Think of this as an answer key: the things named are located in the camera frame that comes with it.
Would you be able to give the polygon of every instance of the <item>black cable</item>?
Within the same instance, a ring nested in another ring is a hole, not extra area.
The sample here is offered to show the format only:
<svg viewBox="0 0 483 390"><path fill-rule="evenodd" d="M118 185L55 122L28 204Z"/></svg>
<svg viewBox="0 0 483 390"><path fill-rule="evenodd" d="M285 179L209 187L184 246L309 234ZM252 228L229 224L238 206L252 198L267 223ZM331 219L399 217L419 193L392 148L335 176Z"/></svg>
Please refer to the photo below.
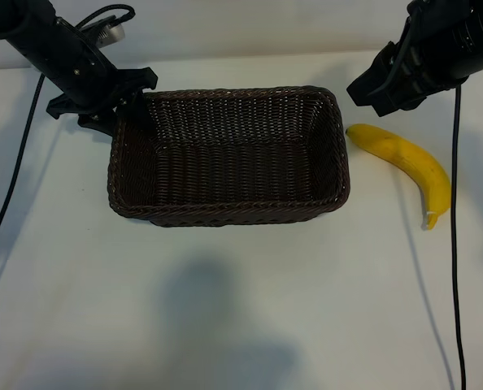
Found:
<svg viewBox="0 0 483 390"><path fill-rule="evenodd" d="M456 344L459 351L460 377L462 390L466 390L466 363L463 356L462 330L460 326L460 301L459 301L459 278L458 278L458 250L456 239L456 193L457 178L459 171L459 130L460 130L460 106L462 103L462 87L456 88L455 99L455 124L453 125L453 167L451 173L451 261L453 277L453 304L455 308L455 331Z"/></svg>
<svg viewBox="0 0 483 390"><path fill-rule="evenodd" d="M5 201L3 202L3 206L0 211L0 227L3 222L3 218L5 218L5 213L7 212L8 205L11 202L15 182L17 181L17 176L20 173L21 161L23 160L24 154L24 147L27 144L28 134L30 133L30 126L32 125L33 115L36 112L37 101L39 100L39 93L41 93L41 87L43 86L44 81L45 75L41 75L41 77L39 77L39 81L37 82L36 92L33 95L32 106L30 107L30 112L28 113L27 124L24 127L23 139L21 140L20 151L17 154L17 161L15 162L14 174L12 175L11 185L8 188L7 197L5 198Z"/></svg>
<svg viewBox="0 0 483 390"><path fill-rule="evenodd" d="M112 11L112 10L126 10L128 14L118 18L115 22L119 21L119 23L126 22L131 20L135 16L135 10L131 6L126 6L124 4L117 4L113 6L105 6L98 11L95 11L92 15L88 16L87 18L83 19L77 26L77 30L83 28L88 22L95 19L97 16L103 14L104 12ZM41 93L41 88L45 81L45 75L41 75L39 77L39 81L37 82L36 92L33 95L32 105L30 106L30 111L28 113L27 123L24 127L23 138L21 139L20 144L20 151L17 155L17 160L15 162L14 173L12 174L12 179L10 186L7 191L7 196L5 197L5 201L3 202L2 209L0 211L0 227L2 225L3 219L5 218L5 213L7 212L8 205L11 202L12 194L14 193L15 183L17 182L18 174L20 173L21 162L23 161L24 155L24 148L27 145L28 134L30 133L30 128L32 126L33 116L36 112L37 101L39 100L39 95Z"/></svg>
<svg viewBox="0 0 483 390"><path fill-rule="evenodd" d="M131 20L135 17L135 10L133 9L132 6L128 6L126 4L114 4L112 6L105 6L101 8L98 11L95 11L92 15L88 16L87 18L83 19L77 26L77 29L83 28L86 24L91 22L93 19L96 17L102 15L105 12L108 11L114 11L114 10L124 10L127 11L128 13L124 16L119 17L117 20L114 20L111 24L114 26L117 26L121 23L127 22L128 20Z"/></svg>

